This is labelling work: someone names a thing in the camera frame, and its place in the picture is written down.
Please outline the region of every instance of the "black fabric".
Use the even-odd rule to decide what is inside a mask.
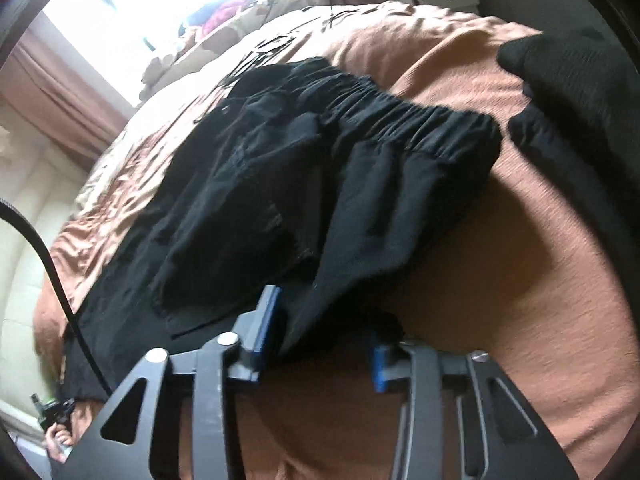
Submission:
[[[569,200],[593,230],[616,269],[636,326],[640,326],[640,248],[619,204],[535,103],[509,121],[511,140]]]
[[[275,283],[288,351],[451,227],[499,151],[491,117],[404,102],[324,59],[252,70],[176,151],[82,333],[117,386],[148,348],[198,348]],[[63,393],[103,395],[72,338]]]
[[[51,467],[51,480],[58,480],[62,476],[65,465],[53,460],[48,454],[47,457],[49,457],[49,465]]]
[[[509,41],[498,63],[598,173],[640,244],[640,76],[593,29]]]
[[[40,480],[0,420],[0,472],[2,480]]]

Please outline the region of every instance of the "black metal clamp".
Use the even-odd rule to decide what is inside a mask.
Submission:
[[[278,294],[265,287],[256,310],[199,350],[150,350],[87,429],[61,478],[177,479],[180,402],[191,394],[193,479],[243,480],[234,393],[257,383],[279,348]],[[551,432],[484,352],[455,356],[420,342],[378,342],[373,378],[377,391],[407,395],[391,480],[577,480]],[[453,473],[443,460],[443,386],[453,392],[458,421]]]
[[[373,377],[379,392],[406,393],[391,480],[578,480],[540,416],[486,352],[381,344]],[[458,428],[448,442],[454,456],[447,453],[445,391]]]

